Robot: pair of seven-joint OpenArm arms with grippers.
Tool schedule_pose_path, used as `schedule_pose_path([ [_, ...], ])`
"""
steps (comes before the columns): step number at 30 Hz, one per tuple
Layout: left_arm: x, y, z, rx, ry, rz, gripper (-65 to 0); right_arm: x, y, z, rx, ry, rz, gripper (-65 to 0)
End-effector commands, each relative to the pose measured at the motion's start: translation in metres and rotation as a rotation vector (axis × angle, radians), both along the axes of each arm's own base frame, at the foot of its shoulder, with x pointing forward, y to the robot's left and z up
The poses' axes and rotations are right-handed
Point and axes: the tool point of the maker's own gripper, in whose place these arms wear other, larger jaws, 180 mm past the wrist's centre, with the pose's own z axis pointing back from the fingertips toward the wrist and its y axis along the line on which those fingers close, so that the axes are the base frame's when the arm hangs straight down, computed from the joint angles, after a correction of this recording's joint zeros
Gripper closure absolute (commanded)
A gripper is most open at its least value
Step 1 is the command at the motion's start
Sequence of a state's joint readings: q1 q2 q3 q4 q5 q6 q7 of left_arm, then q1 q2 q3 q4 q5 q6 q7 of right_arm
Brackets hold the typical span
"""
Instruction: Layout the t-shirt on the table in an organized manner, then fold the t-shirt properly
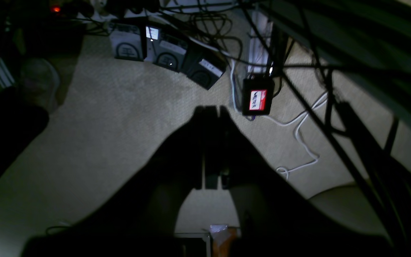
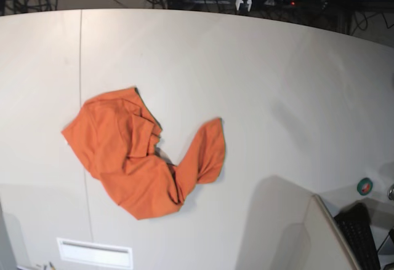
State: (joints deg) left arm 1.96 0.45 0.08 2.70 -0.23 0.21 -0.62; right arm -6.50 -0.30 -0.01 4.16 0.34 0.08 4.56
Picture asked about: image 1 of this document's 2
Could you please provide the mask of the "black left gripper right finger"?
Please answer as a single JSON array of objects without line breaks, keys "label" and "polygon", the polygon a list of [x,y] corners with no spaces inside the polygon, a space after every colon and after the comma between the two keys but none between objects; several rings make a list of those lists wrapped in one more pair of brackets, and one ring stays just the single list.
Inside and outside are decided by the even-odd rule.
[{"label": "black left gripper right finger", "polygon": [[233,199],[241,237],[231,257],[393,257],[382,236],[358,233],[327,217],[277,174],[240,132],[226,107],[224,129],[227,190]]}]

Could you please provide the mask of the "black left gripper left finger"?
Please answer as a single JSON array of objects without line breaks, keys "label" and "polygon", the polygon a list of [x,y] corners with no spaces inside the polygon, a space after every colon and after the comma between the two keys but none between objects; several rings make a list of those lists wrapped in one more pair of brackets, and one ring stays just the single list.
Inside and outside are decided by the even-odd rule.
[{"label": "black left gripper left finger", "polygon": [[198,133],[205,107],[174,131],[106,203],[70,228],[33,237],[25,257],[182,257],[178,213],[201,185]]}]

